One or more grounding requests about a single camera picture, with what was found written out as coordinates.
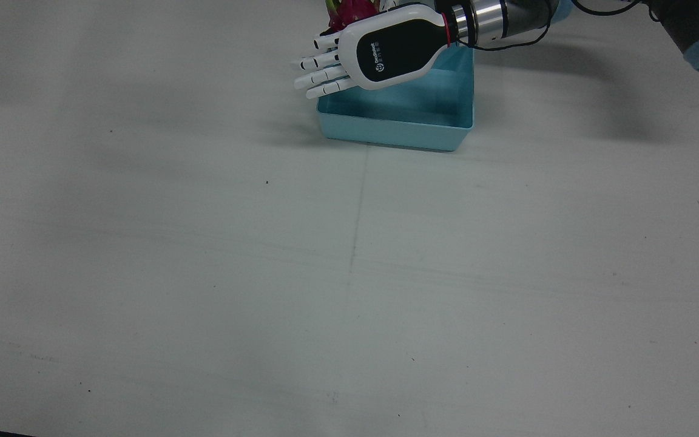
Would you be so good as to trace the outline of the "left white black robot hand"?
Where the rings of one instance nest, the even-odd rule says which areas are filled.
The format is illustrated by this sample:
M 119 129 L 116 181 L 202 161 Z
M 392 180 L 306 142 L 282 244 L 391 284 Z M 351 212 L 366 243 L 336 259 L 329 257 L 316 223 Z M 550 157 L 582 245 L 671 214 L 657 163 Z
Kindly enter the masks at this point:
M 294 88 L 308 99 L 358 87 L 380 90 L 426 75 L 458 35 L 452 12 L 409 3 L 316 36 L 317 53 L 295 61 Z

